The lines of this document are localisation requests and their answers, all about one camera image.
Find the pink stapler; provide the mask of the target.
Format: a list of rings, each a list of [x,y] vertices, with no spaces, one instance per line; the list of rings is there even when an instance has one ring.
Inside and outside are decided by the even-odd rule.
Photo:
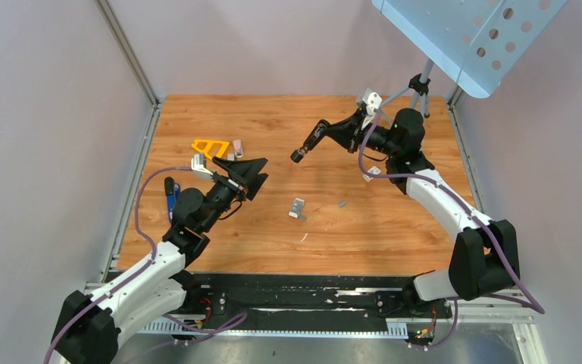
[[[244,156],[244,148],[242,140],[233,141],[233,151],[236,158],[242,158]]]

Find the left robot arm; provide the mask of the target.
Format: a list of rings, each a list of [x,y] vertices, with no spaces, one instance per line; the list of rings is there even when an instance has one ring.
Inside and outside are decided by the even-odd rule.
[[[150,240],[150,252],[113,281],[91,291],[74,291],[63,302],[52,341],[43,361],[58,353],[70,363],[110,363],[118,350],[158,317],[179,309],[195,312],[202,293],[185,269],[197,260],[210,239],[208,232],[233,203],[252,201],[268,174],[266,158],[231,161],[194,155],[188,166],[196,177],[213,183],[207,193],[189,187],[178,195],[172,222],[161,241]]]

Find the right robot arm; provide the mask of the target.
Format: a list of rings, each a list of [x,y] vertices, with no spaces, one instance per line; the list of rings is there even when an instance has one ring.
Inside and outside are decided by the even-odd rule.
[[[354,152],[367,141],[373,150],[387,157],[390,182],[419,202],[454,240],[447,269],[417,275],[404,288],[404,310],[418,317],[438,299],[473,300],[513,287],[520,277],[514,226],[474,209],[442,179],[421,151],[425,135],[421,114],[403,108],[390,128],[363,127],[366,116],[367,112],[358,108],[335,124],[320,120],[306,142],[316,146],[328,137]]]

